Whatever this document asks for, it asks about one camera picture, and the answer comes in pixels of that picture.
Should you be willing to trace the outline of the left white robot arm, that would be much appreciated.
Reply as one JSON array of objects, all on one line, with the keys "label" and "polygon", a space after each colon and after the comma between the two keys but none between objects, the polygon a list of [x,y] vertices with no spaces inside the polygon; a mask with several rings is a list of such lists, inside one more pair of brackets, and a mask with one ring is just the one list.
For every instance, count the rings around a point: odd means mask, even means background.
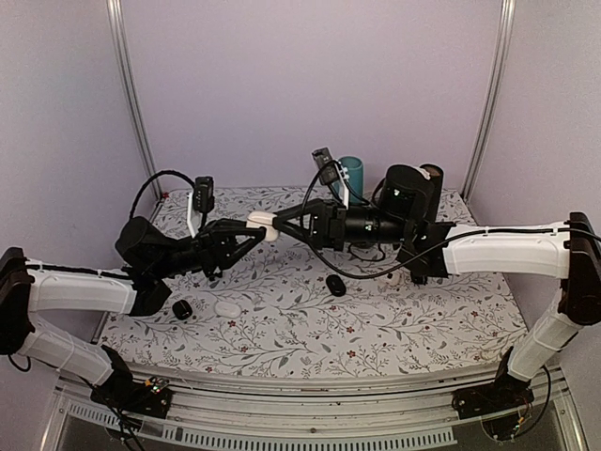
[{"label": "left white robot arm", "polygon": [[130,317],[158,313],[171,295],[166,279],[187,273],[220,276],[262,242],[263,226],[238,220],[209,223],[173,239],[143,217],[129,220],[116,242],[121,271],[71,268],[27,259],[19,247],[1,257],[1,353],[20,354],[101,386],[120,408],[139,400],[139,387],[117,352],[93,346],[39,317],[45,310],[89,310]]}]

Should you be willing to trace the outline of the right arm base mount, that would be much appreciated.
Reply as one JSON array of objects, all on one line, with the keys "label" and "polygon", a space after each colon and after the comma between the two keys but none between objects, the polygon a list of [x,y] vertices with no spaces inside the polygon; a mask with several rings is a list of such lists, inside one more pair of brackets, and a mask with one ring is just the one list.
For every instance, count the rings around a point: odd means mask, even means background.
[{"label": "right arm base mount", "polygon": [[492,382],[453,391],[452,407],[460,419],[525,407],[534,401],[531,382],[509,374],[508,363],[513,350],[511,347],[503,354]]}]

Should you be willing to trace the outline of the black earbuds charging case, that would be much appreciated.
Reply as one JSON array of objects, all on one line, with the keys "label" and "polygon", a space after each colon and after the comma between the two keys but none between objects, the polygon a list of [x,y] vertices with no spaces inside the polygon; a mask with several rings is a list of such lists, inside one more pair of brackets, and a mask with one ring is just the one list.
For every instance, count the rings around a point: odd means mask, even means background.
[{"label": "black earbuds charging case", "polygon": [[330,294],[334,297],[342,297],[347,293],[347,287],[343,280],[336,274],[328,275],[325,279]]}]

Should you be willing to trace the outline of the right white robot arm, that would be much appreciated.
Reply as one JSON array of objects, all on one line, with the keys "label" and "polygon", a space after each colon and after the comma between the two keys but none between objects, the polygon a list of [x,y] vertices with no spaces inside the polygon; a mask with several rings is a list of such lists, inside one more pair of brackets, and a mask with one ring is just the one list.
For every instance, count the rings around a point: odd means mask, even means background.
[{"label": "right white robot arm", "polygon": [[560,280],[551,306],[532,331],[504,358],[485,401],[506,409],[522,384],[585,326],[600,320],[600,239],[585,214],[565,222],[523,227],[469,226],[436,219],[443,173],[440,168],[391,166],[374,204],[349,205],[306,196],[301,205],[276,213],[273,235],[285,233],[314,252],[350,243],[398,245],[395,268],[415,279],[468,272],[544,275]]}]

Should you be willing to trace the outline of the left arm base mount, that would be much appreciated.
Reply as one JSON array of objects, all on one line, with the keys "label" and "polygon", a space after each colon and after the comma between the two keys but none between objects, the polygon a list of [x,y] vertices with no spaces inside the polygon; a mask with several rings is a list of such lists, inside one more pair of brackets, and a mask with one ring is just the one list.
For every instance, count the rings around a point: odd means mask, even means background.
[{"label": "left arm base mount", "polygon": [[169,388],[170,381],[157,376],[144,382],[134,381],[130,369],[115,350],[105,345],[100,348],[109,357],[113,372],[103,384],[93,386],[90,399],[118,412],[165,419],[174,394]]}]

